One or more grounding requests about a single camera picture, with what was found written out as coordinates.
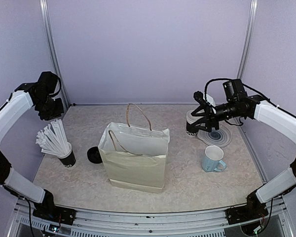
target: paper bag handle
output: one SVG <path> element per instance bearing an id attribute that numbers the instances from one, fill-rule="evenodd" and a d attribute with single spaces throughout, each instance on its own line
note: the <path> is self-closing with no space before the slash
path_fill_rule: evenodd
<path id="1" fill-rule="evenodd" d="M 124 151 L 126 151 L 126 152 L 128 152 L 128 153 L 130 153 L 130 154 L 132 154 L 132 155 L 136 155 L 136 156 L 142 156 L 142 155 L 143 155 L 143 154 L 135 154 L 135 153 L 132 153 L 132 152 L 129 152 L 128 150 L 126 150 L 126 149 L 122 146 L 122 144 L 119 142 L 119 140 L 117 139 L 115 133 L 114 133 L 111 129 L 109 130 L 109 135 L 110 135 L 110 138 L 111 138 L 111 140 L 112 140 L 112 142 L 113 142 L 113 146 L 114 146 L 115 151 L 117 151 L 117 148 L 116 148 L 116 144 L 115 144 L 115 141 L 114 141 L 113 137 L 115 138 L 115 140 L 117 141 L 117 143 L 120 145 L 120 147 L 121 147 Z"/>
<path id="2" fill-rule="evenodd" d="M 150 122 L 150 120 L 148 119 L 148 117 L 144 114 L 144 112 L 141 110 L 141 108 L 139 108 L 137 105 L 135 105 L 135 104 L 133 104 L 133 103 L 129 103 L 128 106 L 127 106 L 127 110 L 126 110 L 126 122 L 127 122 L 127 125 L 130 127 L 128 114 L 129 114 L 129 107 L 130 107 L 131 105 L 136 106 L 136 107 L 140 110 L 140 112 L 142 112 L 143 116 L 147 119 L 147 121 L 148 121 L 148 123 L 149 123 L 149 129 L 150 129 L 150 131 L 152 131 L 152 128 L 151 128 L 151 122 Z"/>

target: metal frame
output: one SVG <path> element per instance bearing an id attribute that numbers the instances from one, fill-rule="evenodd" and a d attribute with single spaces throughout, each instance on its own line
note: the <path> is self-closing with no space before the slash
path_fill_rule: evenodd
<path id="1" fill-rule="evenodd" d="M 50 20 L 49 20 L 47 0 L 39 0 L 39 2 L 40 2 L 41 14 L 42 14 L 43 22 L 44 22 L 44 26 L 45 26 L 50 56 L 52 59 L 55 73 L 59 76 L 59 78 L 62 82 L 61 95 L 63 97 L 65 107 L 66 107 L 66 109 L 68 109 L 70 106 L 70 100 L 69 100 L 69 97 L 68 97 L 68 94 L 67 94 L 67 91 L 66 91 L 66 88 L 64 85 L 63 77 L 61 75 L 59 64 L 58 64 L 56 49 L 55 49 L 55 45 L 54 45 L 54 41 L 53 41 L 53 35 L 52 35 L 51 25 L 50 25 Z"/>
<path id="2" fill-rule="evenodd" d="M 40 0 L 42 16 L 45 24 L 48 46 L 52 56 L 53 65 L 57 75 L 61 77 L 56 51 L 52 39 L 51 26 L 48 15 L 47 0 Z M 241 63 L 237 78 L 242 78 L 244 73 L 251 35 L 253 32 L 255 16 L 257 10 L 257 0 L 251 1 L 249 22 L 246 33 L 246 40 L 241 57 Z M 69 107 L 66 90 L 63 87 L 62 95 L 65 104 Z M 257 169 L 263 182 L 266 182 L 265 173 L 257 159 L 255 151 L 252 149 L 245 132 L 240 129 L 240 133 L 251 153 Z M 216 208 L 211 210 L 180 212 L 180 213 L 118 213 L 108 211 L 92 211 L 81 208 L 75 208 L 76 219 L 73 226 L 62 225 L 58 233 L 68 237 L 125 237 L 125 236 L 154 236 L 154 237 L 221 237 L 224 235 L 224 229 L 237 225 L 245 225 L 244 222 L 235 225 L 228 225 L 225 216 L 225 210 L 229 207 Z M 14 237 L 21 224 L 29 225 L 28 205 L 23 200 L 18 200 L 14 213 L 12 215 L 12 225 L 8 230 L 8 237 Z M 287 213 L 284 201 L 281 197 L 274 199 L 272 216 L 279 215 L 282 221 L 282 228 L 286 237 L 294 237 L 291 220 Z M 32 226 L 36 229 L 48 227 L 50 224 L 57 225 L 50 221 L 45 221 L 32 217 Z"/>
<path id="3" fill-rule="evenodd" d="M 247 32 L 246 32 L 246 38 L 245 38 L 245 45 L 243 47 L 243 52 L 242 52 L 241 61 L 240 61 L 238 74 L 237 74 L 237 78 L 239 78 L 239 79 L 242 78 L 245 67 L 246 67 L 247 58 L 249 55 L 251 37 L 252 37 L 252 33 L 253 33 L 255 21 L 256 21 L 257 7 L 258 7 L 258 0 L 251 0 L 249 20 L 248 20 L 248 26 L 247 26 Z"/>
<path id="4" fill-rule="evenodd" d="M 179 213 L 120 213 L 75 208 L 73 226 L 62 225 L 59 235 L 68 237 L 223 237 L 225 228 L 256 221 L 228 225 L 225 210 L 229 207 Z M 29 225 L 29 208 L 18 200 L 8 237 L 14 237 L 20 224 Z M 294 237 L 291 221 L 281 197 L 274 199 L 272 216 L 279 215 L 285 237 Z M 43 230 L 58 223 L 32 217 L 33 228 Z"/>

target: mug handle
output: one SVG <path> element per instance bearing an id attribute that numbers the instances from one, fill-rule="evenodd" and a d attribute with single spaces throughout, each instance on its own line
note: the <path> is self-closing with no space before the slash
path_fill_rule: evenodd
<path id="1" fill-rule="evenodd" d="M 227 168 L 226 163 L 223 162 L 222 160 L 220 160 L 218 164 L 221 164 L 222 165 L 222 169 L 215 168 L 214 171 L 222 172 L 223 170 L 225 170 Z"/>

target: white wall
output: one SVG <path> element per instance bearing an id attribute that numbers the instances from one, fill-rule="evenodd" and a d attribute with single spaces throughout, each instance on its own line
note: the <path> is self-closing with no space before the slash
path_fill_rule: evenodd
<path id="1" fill-rule="evenodd" d="M 70 101 L 195 103 L 237 76 L 250 0 L 49 1 Z M 222 86 L 209 93 L 225 101 Z"/>
<path id="2" fill-rule="evenodd" d="M 296 115 L 296 1 L 258 2 L 244 82 Z M 269 180 L 295 159 L 295 145 L 272 128 L 255 120 L 243 127 Z M 296 188 L 284 200 L 296 231 Z"/>
<path id="3" fill-rule="evenodd" d="M 38 0 L 0 0 L 0 106 L 21 83 L 52 71 Z M 32 109 L 12 127 L 0 146 L 12 166 L 32 180 L 42 159 L 35 136 L 44 127 Z M 0 237 L 16 198 L 0 187 Z"/>

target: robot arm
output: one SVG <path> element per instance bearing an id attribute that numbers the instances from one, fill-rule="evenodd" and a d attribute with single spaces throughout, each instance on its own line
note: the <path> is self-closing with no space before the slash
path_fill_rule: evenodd
<path id="1" fill-rule="evenodd" d="M 219 129 L 219 122 L 231 118 L 251 118 L 263 122 L 279 131 L 296 145 L 296 117 L 275 107 L 263 94 L 248 96 L 240 79 L 229 79 L 223 83 L 227 103 L 212 106 L 205 101 L 201 92 L 194 94 L 200 106 L 192 113 L 202 117 L 194 125 L 196 128 L 211 132 Z M 284 170 L 264 186 L 253 191 L 247 197 L 247 204 L 230 208 L 227 213 L 230 224 L 257 219 L 267 215 L 265 203 L 281 194 L 286 194 L 296 187 L 296 159 L 289 168 Z"/>
<path id="2" fill-rule="evenodd" d="M 54 93 L 57 82 L 59 91 Z M 0 144 L 9 129 L 31 107 L 35 106 L 41 120 L 60 117 L 64 112 L 60 98 L 53 99 L 61 89 L 61 81 L 51 72 L 43 72 L 38 81 L 21 84 L 0 108 Z M 35 204 L 34 215 L 43 219 L 57 220 L 65 208 L 54 205 L 53 195 L 47 190 L 33 184 L 13 169 L 10 162 L 0 151 L 0 184 L 12 194 L 25 197 Z M 73 210 L 66 213 L 73 215 Z M 73 218 L 67 218 L 66 224 L 72 224 Z"/>

